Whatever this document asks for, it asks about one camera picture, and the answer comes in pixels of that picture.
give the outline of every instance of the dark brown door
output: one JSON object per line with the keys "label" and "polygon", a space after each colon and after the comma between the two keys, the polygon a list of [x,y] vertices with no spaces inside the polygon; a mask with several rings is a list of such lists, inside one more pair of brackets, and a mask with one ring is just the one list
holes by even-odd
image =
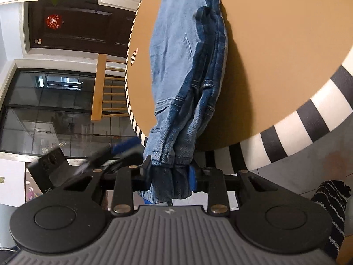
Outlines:
{"label": "dark brown door", "polygon": [[135,12],[97,0],[29,2],[30,46],[126,57]]}

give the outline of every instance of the wooden chair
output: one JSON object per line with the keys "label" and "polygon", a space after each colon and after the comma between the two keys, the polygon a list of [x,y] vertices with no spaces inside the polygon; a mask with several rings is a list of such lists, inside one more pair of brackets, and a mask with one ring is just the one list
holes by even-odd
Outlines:
{"label": "wooden chair", "polygon": [[[125,92],[124,92],[125,79],[121,77],[105,76],[106,70],[114,70],[117,72],[124,72],[125,70],[107,67],[107,62],[118,62],[118,61],[109,60],[106,54],[98,55],[96,79],[94,82],[91,121],[100,121],[102,117],[128,117],[129,116],[128,113],[124,112],[128,110],[128,108],[126,107],[126,100],[113,101],[113,100],[108,100],[108,98],[103,99],[104,97],[109,97],[109,96],[125,97]],[[120,81],[121,85],[105,85],[106,80]],[[105,93],[104,89],[121,89],[121,93]],[[103,107],[103,104],[110,104],[111,106]]]}

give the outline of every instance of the metal screw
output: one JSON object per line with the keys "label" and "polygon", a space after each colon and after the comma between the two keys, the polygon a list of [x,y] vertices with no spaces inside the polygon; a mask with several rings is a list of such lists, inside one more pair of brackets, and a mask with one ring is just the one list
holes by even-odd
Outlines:
{"label": "metal screw", "polygon": [[215,204],[211,206],[211,211],[216,214],[226,213],[228,207],[223,204]]}
{"label": "metal screw", "polygon": [[118,204],[114,206],[115,213],[119,213],[119,214],[128,213],[130,212],[130,210],[131,210],[131,207],[127,204]]}

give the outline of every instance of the gray ribbed panel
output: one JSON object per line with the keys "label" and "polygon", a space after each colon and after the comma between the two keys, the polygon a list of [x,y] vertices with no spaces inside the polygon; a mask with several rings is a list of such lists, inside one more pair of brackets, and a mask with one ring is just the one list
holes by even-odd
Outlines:
{"label": "gray ribbed panel", "polygon": [[21,251],[10,265],[330,265],[322,251],[283,256],[243,241],[225,218],[200,206],[141,206],[116,218],[95,243],[74,253],[40,256]]}

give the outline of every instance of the white logo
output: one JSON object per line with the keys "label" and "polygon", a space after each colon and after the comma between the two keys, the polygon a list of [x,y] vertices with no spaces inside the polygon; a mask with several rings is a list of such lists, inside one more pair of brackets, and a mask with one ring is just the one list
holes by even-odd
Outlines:
{"label": "white logo", "polygon": [[165,213],[168,213],[169,215],[172,214],[173,212],[175,212],[174,209],[170,208],[168,210],[164,210]]}

